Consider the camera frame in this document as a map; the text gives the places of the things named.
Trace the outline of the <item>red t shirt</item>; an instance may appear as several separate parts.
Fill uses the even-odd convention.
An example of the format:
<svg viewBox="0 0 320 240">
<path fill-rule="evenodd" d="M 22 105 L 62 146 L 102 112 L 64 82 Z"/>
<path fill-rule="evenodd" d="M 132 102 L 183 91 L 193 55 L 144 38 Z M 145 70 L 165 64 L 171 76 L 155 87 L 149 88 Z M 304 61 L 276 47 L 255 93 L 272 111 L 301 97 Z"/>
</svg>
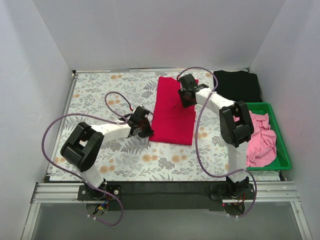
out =
<svg viewBox="0 0 320 240">
<path fill-rule="evenodd" d="M 184 108 L 178 93 L 180 83 L 160 76 L 151 128 L 151 142 L 190 146 L 196 121 L 195 107 Z"/>
</svg>

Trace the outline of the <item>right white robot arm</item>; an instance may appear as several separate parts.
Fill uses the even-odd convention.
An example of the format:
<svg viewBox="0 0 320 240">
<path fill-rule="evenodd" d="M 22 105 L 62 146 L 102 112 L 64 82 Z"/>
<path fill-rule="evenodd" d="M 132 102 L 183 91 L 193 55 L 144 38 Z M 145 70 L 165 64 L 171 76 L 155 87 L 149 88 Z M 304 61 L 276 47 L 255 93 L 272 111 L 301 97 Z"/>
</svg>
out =
<svg viewBox="0 0 320 240">
<path fill-rule="evenodd" d="M 201 105 L 219 117 L 220 134 L 228 149 L 228 172 L 225 181 L 209 187 L 213 197 L 220 199 L 241 197 L 249 188 L 247 149 L 254 125 L 247 104 L 234 102 L 219 95 L 206 84 L 198 84 L 192 74 L 177 76 L 180 83 L 178 94 L 184 108 Z"/>
</svg>

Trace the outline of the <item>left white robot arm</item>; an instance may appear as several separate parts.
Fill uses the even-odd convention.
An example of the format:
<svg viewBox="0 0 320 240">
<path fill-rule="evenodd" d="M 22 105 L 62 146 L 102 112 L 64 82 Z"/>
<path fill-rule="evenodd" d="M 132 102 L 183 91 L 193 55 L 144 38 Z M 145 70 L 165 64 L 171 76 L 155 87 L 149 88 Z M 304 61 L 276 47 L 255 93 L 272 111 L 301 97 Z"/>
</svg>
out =
<svg viewBox="0 0 320 240">
<path fill-rule="evenodd" d="M 117 123 L 89 125 L 80 122 L 70 134 L 60 150 L 60 154 L 71 164 L 84 179 L 86 192 L 96 200 L 105 194 L 90 188 L 90 185 L 107 190 L 106 180 L 95 165 L 100 148 L 104 143 L 133 136 L 147 138 L 154 135 L 148 116 L 151 112 L 138 106 L 133 113 L 120 118 Z"/>
</svg>

